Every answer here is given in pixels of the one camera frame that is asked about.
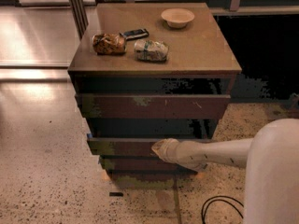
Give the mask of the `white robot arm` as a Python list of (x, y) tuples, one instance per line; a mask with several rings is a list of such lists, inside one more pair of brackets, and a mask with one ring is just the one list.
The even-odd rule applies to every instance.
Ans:
[(244, 168), (244, 224), (299, 224), (299, 119), (272, 121), (252, 138), (215, 143), (167, 138), (152, 150), (193, 171), (204, 162)]

